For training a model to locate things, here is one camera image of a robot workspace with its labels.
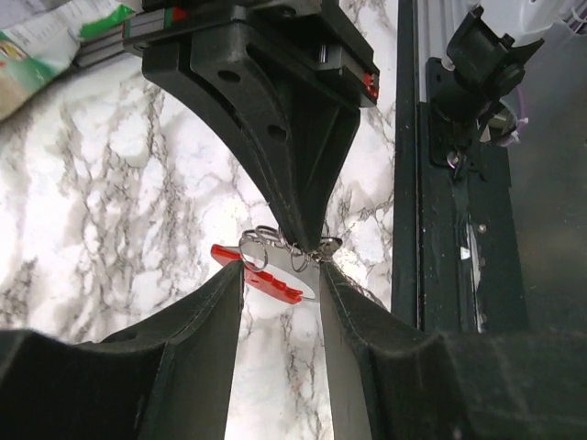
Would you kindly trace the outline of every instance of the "black plastic bracket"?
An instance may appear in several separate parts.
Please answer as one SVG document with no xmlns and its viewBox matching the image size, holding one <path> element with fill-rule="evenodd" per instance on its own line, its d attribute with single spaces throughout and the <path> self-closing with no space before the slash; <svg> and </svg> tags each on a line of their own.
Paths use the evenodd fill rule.
<svg viewBox="0 0 587 440">
<path fill-rule="evenodd" d="M 426 63 L 426 89 L 430 97 L 427 120 L 431 163 L 452 168 L 456 178 L 467 171 L 481 172 L 486 177 L 476 118 L 469 123 L 454 122 L 437 106 L 438 101 L 448 99 L 454 99 L 455 105 L 466 105 L 474 102 L 472 95 L 460 87 L 453 72 L 446 70 L 438 58 L 430 58 Z"/>
<path fill-rule="evenodd" d="M 454 108 L 453 119 L 475 117 L 487 102 L 497 101 L 514 90 L 524 79 L 524 65 L 544 44 L 544 40 L 539 39 L 514 47 L 515 40 L 511 36 L 498 37 L 483 22 L 483 12 L 481 6 L 469 11 L 447 46 L 455 76 L 461 87 L 473 95 L 473 100 L 467 104 L 477 105 L 472 115 L 468 108 Z M 450 111 L 450 102 L 444 104 L 446 111 Z"/>
<path fill-rule="evenodd" d="M 345 28 L 339 25 L 314 25 L 324 44 L 314 38 L 312 46 L 300 39 L 300 24 L 274 27 L 256 9 L 219 5 L 185 14 L 148 33 L 133 33 L 145 25 L 131 21 L 126 48 L 142 56 L 147 79 L 220 136 L 288 241 L 316 249 L 359 106 L 376 102 L 379 71 L 354 55 L 360 45 L 335 39 L 332 28 Z"/>
</svg>

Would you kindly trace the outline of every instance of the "key ring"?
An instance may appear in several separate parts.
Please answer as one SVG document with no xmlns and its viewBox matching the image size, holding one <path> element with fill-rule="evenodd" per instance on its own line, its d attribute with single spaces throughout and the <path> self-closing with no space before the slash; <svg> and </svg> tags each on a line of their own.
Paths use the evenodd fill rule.
<svg viewBox="0 0 587 440">
<path fill-rule="evenodd" d="M 302 257 L 302 256 L 304 257 L 304 262 L 302 263 L 302 266 L 297 268 L 294 264 L 294 257 L 297 258 L 297 257 Z M 292 269 L 294 272 L 296 272 L 296 273 L 303 272 L 305 270 L 305 268 L 308 267 L 308 264 L 310 264 L 310 255 L 303 252 L 303 250 L 301 250 L 297 246 L 291 246 L 290 247 L 290 263 L 292 263 Z"/>
<path fill-rule="evenodd" d="M 263 265 L 260 268 L 255 266 L 252 261 L 247 260 L 245 257 L 245 253 L 243 252 L 242 247 L 245 245 L 245 243 L 248 242 L 257 243 L 258 245 L 263 246 Z M 247 266 L 247 268 L 255 273 L 263 272 L 269 265 L 269 255 L 267 254 L 266 244 L 257 237 L 254 229 L 248 229 L 242 233 L 242 236 L 240 236 L 240 239 L 238 240 L 238 253 L 240 254 L 240 259 L 242 259 L 242 262 L 245 264 L 245 266 Z"/>
<path fill-rule="evenodd" d="M 278 231 L 270 226 L 259 225 L 255 227 L 255 234 L 261 240 L 267 240 L 271 246 L 276 248 L 285 248 L 287 242 L 282 238 L 281 231 Z"/>
</svg>

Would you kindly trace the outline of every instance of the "black metal frame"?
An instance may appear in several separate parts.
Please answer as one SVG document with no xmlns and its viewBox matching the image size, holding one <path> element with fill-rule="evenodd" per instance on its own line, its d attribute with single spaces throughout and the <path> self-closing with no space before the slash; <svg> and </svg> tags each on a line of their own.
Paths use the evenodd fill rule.
<svg viewBox="0 0 587 440">
<path fill-rule="evenodd" d="M 434 111 L 435 94 L 452 90 L 454 80 L 440 60 L 418 71 L 415 7 L 400 2 L 392 312 L 423 331 L 527 329 L 507 150 L 480 143 L 471 148 L 468 170 L 454 178 Z M 422 74 L 428 103 L 417 98 Z M 479 268 L 461 258 L 461 249 L 477 253 Z M 481 278 L 473 289 L 476 269 Z"/>
</svg>

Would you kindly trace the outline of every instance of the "black clamp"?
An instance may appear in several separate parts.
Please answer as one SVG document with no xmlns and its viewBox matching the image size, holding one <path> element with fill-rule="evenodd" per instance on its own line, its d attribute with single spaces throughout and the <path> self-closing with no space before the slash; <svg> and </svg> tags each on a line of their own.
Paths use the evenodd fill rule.
<svg viewBox="0 0 587 440">
<path fill-rule="evenodd" d="M 371 47 L 332 0 L 181 6 L 131 18 L 126 50 L 225 142 L 287 240 L 315 250 L 359 107 L 377 102 Z"/>
</svg>

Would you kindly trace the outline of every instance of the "metal ring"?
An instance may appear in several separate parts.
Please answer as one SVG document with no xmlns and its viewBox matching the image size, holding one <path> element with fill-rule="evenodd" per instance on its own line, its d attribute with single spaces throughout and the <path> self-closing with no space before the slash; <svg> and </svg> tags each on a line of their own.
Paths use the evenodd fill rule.
<svg viewBox="0 0 587 440">
<path fill-rule="evenodd" d="M 277 234 L 279 234 L 279 240 L 282 242 L 282 247 L 284 249 L 289 248 L 290 247 L 290 244 L 285 239 L 285 234 L 283 233 L 283 231 L 282 231 L 282 229 L 280 227 L 277 229 Z"/>
<path fill-rule="evenodd" d="M 267 267 L 267 265 L 269 264 L 269 255 L 267 255 L 266 245 L 263 241 L 252 237 L 251 234 L 246 234 L 249 231 L 245 231 L 242 234 L 242 236 L 240 237 L 240 240 L 238 241 L 238 253 L 240 254 L 240 259 L 242 259 L 242 262 L 245 263 L 245 266 L 247 268 L 249 268 L 250 270 L 252 270 L 253 272 L 255 272 L 255 273 L 263 272 L 265 270 L 265 268 Z M 263 246 L 263 265 L 260 268 L 258 268 L 257 266 L 255 266 L 254 263 L 252 263 L 251 261 L 248 261 L 246 259 L 245 253 L 242 251 L 242 247 L 247 242 L 257 243 L 258 245 Z"/>
<path fill-rule="evenodd" d="M 255 233 L 257 234 L 257 237 L 277 248 L 280 248 L 283 244 L 279 231 L 273 227 L 259 225 L 255 228 Z"/>
<path fill-rule="evenodd" d="M 298 250 L 300 253 L 297 255 L 294 255 L 294 251 Z M 294 257 L 302 257 L 304 256 L 304 262 L 302 263 L 302 266 L 300 266 L 299 268 L 297 268 L 294 264 Z M 308 267 L 308 264 L 310 264 L 310 256 L 308 254 L 306 254 L 305 252 L 303 252 L 302 249 L 296 247 L 296 246 L 291 246 L 290 247 L 290 262 L 292 263 L 292 269 L 294 272 L 296 273 L 300 273 L 303 272 L 305 270 L 305 268 Z"/>
</svg>

